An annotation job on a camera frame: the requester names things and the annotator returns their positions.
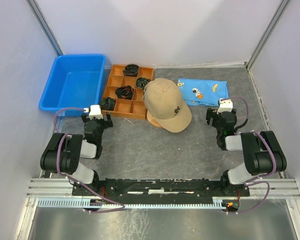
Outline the blue astronaut print cloth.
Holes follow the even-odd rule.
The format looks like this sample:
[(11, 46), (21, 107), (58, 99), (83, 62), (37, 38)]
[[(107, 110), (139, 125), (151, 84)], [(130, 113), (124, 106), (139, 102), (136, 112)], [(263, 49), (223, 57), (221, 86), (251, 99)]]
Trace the blue astronaut print cloth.
[(179, 78), (177, 86), (188, 106), (217, 107), (229, 97), (227, 81)]

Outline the wooden hat stand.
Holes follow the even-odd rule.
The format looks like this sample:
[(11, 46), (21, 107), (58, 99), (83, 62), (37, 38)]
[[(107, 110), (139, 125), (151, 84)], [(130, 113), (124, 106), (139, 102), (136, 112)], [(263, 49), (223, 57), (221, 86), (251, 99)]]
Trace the wooden hat stand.
[(152, 114), (149, 111), (147, 111), (146, 113), (146, 119), (152, 126), (162, 128), (162, 126), (158, 123), (158, 121), (152, 116)]

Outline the beige cap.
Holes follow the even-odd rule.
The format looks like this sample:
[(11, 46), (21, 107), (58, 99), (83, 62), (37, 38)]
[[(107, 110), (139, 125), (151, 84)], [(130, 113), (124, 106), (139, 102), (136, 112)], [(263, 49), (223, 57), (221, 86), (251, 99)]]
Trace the beige cap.
[(144, 88), (143, 101), (147, 118), (154, 119), (171, 133), (184, 131), (192, 121), (190, 108), (172, 80), (156, 78), (150, 81)]

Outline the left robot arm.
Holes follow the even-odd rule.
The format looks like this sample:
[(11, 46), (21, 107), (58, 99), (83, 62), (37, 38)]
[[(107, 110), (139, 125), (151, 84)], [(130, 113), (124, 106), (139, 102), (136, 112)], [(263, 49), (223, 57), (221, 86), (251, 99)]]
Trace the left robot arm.
[(89, 195), (96, 195), (101, 189), (98, 173), (84, 166), (80, 159), (100, 158), (104, 130), (112, 128), (113, 121), (109, 112), (102, 118), (92, 119), (83, 113), (81, 118), (84, 134), (54, 133), (41, 156), (40, 167), (83, 183), (83, 189)]

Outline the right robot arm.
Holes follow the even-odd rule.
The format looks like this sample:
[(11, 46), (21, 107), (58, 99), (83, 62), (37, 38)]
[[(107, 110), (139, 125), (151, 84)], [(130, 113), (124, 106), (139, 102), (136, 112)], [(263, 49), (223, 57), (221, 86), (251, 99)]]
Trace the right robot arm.
[(219, 183), (224, 195), (232, 195), (238, 185), (286, 170), (287, 160), (273, 131), (238, 133), (241, 126), (236, 126), (235, 109), (221, 112), (208, 108), (206, 123), (216, 129), (216, 143), (221, 150), (243, 153), (243, 163), (227, 170), (225, 180)]

